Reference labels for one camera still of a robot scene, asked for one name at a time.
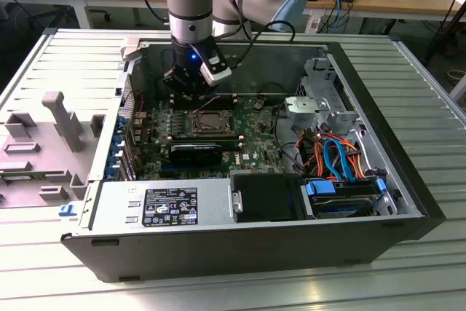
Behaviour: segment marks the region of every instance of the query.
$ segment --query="side panel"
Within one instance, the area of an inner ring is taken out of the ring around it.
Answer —
[[[424,219],[159,235],[62,243],[105,282],[368,264]]]
[[[335,68],[344,72],[350,96],[360,105],[366,119],[369,121],[369,125],[376,132],[377,138],[416,206],[423,215],[428,217],[422,229],[418,232],[412,232],[407,237],[410,240],[418,240],[444,222],[446,217],[340,44],[331,43],[330,49],[338,63]]]

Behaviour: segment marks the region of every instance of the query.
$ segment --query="slotted aluminum surface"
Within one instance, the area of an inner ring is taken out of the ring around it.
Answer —
[[[114,89],[112,82],[121,69],[119,47],[126,36],[168,37],[166,32],[155,31],[60,30],[54,36],[47,36],[44,39],[47,43],[38,49],[42,53],[31,58],[36,60],[32,64],[36,67],[29,77],[35,78],[26,83],[40,89],[35,79],[53,76],[63,85],[58,75],[70,80],[76,77],[79,88],[70,86],[69,91],[74,94],[70,103],[85,106],[84,94],[93,93],[94,97],[102,94],[99,108],[105,108],[106,89]],[[269,307],[273,310],[321,307],[354,311],[463,310],[466,303],[465,116],[402,44],[383,36],[310,38],[342,45],[446,214],[448,220],[444,224],[420,241],[396,245],[371,265],[107,284],[97,280],[59,243],[66,225],[76,222],[60,221],[57,208],[0,210],[0,280],[6,281],[0,288],[0,299],[3,299],[0,308],[45,310],[51,307],[52,310],[62,303],[67,310],[80,311],[101,307],[164,311]],[[21,98],[25,92],[18,94]],[[10,99],[1,113],[8,106],[17,106],[17,102]]]

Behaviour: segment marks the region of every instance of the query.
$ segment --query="motherboard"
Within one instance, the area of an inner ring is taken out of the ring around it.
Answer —
[[[217,96],[200,103],[155,101],[137,111],[133,138],[138,179],[226,178],[283,173],[272,126],[277,105],[264,96]]]

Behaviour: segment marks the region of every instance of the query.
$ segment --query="robotic arm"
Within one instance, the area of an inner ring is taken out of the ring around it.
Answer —
[[[243,17],[266,24],[272,20],[295,23],[307,0],[236,0]],[[232,74],[213,37],[240,24],[228,0],[167,0],[174,64],[164,81],[191,98],[210,92]],[[284,25],[272,26],[285,31]]]

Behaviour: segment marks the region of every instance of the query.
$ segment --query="warning label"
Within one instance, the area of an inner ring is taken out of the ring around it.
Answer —
[[[148,189],[144,198],[145,227],[196,225],[197,188]]]

